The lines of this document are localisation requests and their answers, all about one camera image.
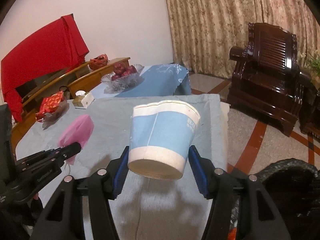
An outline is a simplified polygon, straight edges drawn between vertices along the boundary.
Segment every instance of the silver screw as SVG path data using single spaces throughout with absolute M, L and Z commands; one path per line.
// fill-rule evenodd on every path
M 222 174 L 223 174 L 223 169 L 216 168 L 216 169 L 214 170 L 214 173 L 217 174 L 217 175 L 222 175 Z
M 102 176 L 102 175 L 105 175 L 106 173 L 107 173 L 107 170 L 105 170 L 105 169 L 100 169 L 100 170 L 98 170 L 98 175 L 100 175 L 100 176 Z
M 64 177 L 64 179 L 63 179 L 65 182 L 70 182 L 70 181 L 72 181 L 72 176 L 66 176 L 66 177 Z
M 249 175 L 249 180 L 251 180 L 251 181 L 257 181 L 257 176 L 256 175 L 253 175 L 253 174 L 251 174 L 251 175 Z

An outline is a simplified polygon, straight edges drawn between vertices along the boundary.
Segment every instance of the blue and white paper cup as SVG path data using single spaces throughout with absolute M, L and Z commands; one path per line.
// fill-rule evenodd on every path
M 128 168 L 148 178 L 180 179 L 199 121 L 198 111 L 183 101 L 134 107 Z

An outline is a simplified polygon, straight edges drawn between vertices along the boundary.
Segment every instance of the red apple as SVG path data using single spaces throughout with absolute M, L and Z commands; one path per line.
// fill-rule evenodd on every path
M 114 80 L 116 80 L 118 78 L 121 78 L 121 76 L 120 75 L 114 75 L 114 76 L 112 76 L 111 81 L 114 81 Z
M 121 77 L 124 77 L 124 76 L 127 76 L 127 75 L 130 75 L 131 72 L 130 71 L 124 71 L 122 74 L 121 74 Z
M 125 64 L 123 62 L 116 62 L 113 65 L 113 71 L 117 75 L 121 75 L 125 71 Z
M 125 70 L 126 71 L 130 71 L 130 73 L 136 73 L 137 72 L 136 68 L 133 65 L 131 65 L 129 67 L 126 67 Z

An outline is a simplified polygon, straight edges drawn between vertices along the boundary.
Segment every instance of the red cloth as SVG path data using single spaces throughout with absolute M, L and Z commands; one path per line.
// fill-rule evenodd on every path
M 71 70 L 88 52 L 72 15 L 49 23 L 12 49 L 1 61 L 1 83 L 15 120 L 22 121 L 22 98 L 16 87 L 57 70 Z

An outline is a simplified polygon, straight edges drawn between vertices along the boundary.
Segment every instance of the curtain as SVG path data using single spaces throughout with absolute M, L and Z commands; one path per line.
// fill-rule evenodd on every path
M 175 63 L 230 78 L 232 46 L 245 48 L 248 23 L 278 25 L 297 35 L 298 52 L 320 45 L 320 27 L 303 0 L 166 0 Z M 299 61 L 303 67 L 304 59 Z

